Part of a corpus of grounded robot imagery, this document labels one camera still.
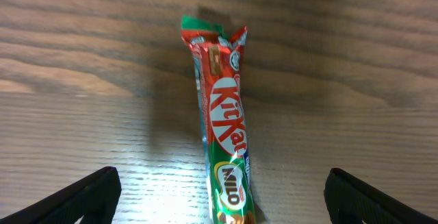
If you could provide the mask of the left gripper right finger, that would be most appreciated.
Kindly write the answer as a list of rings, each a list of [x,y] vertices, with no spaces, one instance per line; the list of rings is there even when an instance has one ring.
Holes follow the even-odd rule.
[[[324,200],[332,224],[437,224],[340,168],[332,168]]]

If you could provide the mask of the green red KitKat Milo bar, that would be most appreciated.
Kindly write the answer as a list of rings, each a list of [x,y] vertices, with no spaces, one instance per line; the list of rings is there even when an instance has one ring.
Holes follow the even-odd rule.
[[[221,25],[181,19],[181,39],[194,59],[213,224],[256,221],[240,88],[246,36],[246,27],[228,36]]]

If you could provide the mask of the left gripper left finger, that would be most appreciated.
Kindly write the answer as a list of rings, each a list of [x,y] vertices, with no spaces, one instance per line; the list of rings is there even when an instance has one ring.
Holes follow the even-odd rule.
[[[120,194],[118,171],[106,166],[2,218],[1,224],[111,224]]]

